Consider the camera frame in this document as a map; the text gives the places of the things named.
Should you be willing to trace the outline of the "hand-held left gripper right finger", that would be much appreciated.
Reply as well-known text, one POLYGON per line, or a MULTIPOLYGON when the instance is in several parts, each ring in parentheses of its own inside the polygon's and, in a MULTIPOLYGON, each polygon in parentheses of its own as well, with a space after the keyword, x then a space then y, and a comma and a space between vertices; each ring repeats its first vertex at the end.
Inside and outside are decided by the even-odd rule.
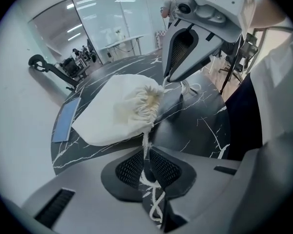
POLYGON ((240 162, 152 147, 150 168, 165 192, 161 230, 173 231, 205 210, 226 188, 240 162))

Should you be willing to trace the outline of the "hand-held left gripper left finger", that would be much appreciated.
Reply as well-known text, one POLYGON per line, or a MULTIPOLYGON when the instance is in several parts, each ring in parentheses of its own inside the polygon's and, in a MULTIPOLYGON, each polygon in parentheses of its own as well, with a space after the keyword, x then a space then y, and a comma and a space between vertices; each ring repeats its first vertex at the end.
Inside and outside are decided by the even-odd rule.
POLYGON ((105 165, 134 150, 124 149, 70 166, 37 189, 22 209, 35 217, 59 190, 67 189, 74 195, 52 227, 59 234, 161 234, 141 203, 117 200, 101 182, 105 165))

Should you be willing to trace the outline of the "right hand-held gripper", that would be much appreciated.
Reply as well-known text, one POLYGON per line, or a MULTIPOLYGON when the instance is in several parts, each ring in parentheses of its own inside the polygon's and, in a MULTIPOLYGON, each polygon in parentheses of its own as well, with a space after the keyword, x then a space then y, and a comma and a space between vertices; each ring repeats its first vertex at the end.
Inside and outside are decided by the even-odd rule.
POLYGON ((236 42, 247 36, 254 0, 177 0, 176 19, 163 42, 162 67, 165 78, 180 82, 210 62, 223 40, 236 42), (199 32, 202 27, 210 32, 199 32))

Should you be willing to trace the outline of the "cream drawstring cloth bag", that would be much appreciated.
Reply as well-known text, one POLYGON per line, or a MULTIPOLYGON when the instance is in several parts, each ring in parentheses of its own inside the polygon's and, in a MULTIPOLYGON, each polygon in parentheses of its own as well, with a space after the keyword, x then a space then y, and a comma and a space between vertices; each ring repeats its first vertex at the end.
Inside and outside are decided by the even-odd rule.
POLYGON ((142 144, 105 165, 101 171, 104 188, 117 200, 140 203, 139 183, 161 186, 149 161, 149 142, 165 85, 142 75, 113 76, 73 123, 73 129, 89 145, 106 146, 142 135, 142 144))

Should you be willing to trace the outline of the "person's right forearm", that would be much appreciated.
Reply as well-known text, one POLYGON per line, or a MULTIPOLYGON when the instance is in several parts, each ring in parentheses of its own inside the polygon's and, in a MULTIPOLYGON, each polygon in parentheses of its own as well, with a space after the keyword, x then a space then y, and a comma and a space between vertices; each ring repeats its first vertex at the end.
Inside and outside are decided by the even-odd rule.
POLYGON ((293 30, 293 23, 274 0, 255 0, 255 12, 249 29, 287 28, 293 30))

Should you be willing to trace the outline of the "checkered board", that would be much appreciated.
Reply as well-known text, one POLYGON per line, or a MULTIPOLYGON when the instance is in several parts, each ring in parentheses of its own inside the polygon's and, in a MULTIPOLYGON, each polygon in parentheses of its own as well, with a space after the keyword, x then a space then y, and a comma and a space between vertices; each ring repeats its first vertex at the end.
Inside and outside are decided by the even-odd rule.
POLYGON ((160 30, 155 32, 155 40, 158 49, 163 48, 163 41, 166 34, 166 30, 160 30))

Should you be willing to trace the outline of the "white desk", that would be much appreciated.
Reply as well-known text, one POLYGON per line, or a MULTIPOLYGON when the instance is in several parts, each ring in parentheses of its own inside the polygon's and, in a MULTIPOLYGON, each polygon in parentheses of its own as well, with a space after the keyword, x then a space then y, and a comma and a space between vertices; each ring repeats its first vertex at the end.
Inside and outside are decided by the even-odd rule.
POLYGON ((146 35, 138 35, 138 36, 133 36, 133 37, 126 38, 126 39, 123 39, 123 40, 114 42, 114 43, 112 43, 110 45, 107 45, 107 46, 99 49, 99 51, 108 50, 110 48, 117 47, 117 46, 119 46, 122 43, 127 43, 129 41, 132 42, 133 40, 136 40, 136 43, 138 44, 139 53, 141 55, 142 54, 142 51, 141 51, 141 45, 140 45, 140 38, 142 38, 144 36, 146 36, 146 35))

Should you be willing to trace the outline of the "blue notebook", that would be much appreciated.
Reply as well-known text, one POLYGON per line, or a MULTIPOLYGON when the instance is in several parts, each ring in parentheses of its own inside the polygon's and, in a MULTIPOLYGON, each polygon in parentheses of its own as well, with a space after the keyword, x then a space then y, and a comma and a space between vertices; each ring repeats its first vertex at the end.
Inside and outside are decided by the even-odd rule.
POLYGON ((52 137, 53 143, 64 142, 69 140, 71 126, 75 117, 76 111, 80 104, 81 98, 75 98, 69 103, 66 103, 58 117, 54 134, 52 137))

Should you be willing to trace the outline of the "person's dark trousers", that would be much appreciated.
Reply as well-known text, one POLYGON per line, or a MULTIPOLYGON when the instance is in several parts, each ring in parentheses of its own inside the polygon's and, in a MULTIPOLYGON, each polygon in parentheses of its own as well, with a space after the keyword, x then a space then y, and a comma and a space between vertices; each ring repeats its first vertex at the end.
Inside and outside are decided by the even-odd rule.
POLYGON ((249 150, 263 145, 260 112, 250 75, 226 101, 230 120, 228 159, 241 161, 249 150))

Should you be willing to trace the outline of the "person in white shirt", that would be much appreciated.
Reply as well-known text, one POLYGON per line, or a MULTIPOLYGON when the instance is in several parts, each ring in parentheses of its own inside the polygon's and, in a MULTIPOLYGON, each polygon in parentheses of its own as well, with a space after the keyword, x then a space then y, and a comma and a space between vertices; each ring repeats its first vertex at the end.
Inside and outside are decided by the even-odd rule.
POLYGON ((251 69, 250 77, 260 113, 263 143, 292 132, 293 33, 251 69))

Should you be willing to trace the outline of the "black office chair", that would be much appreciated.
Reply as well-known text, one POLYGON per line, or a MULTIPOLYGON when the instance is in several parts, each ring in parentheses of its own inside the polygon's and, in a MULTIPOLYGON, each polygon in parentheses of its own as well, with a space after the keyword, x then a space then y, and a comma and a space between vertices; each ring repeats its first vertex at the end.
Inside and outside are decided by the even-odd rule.
POLYGON ((79 85, 79 83, 77 81, 75 81, 74 79, 70 78, 69 76, 67 76, 66 74, 61 72, 53 64, 47 63, 41 55, 33 55, 28 60, 28 65, 30 67, 33 67, 38 72, 45 72, 45 73, 52 72, 52 73, 54 73, 61 80, 65 81, 66 83, 73 86, 73 88, 67 87, 67 89, 70 91, 73 91, 79 85))

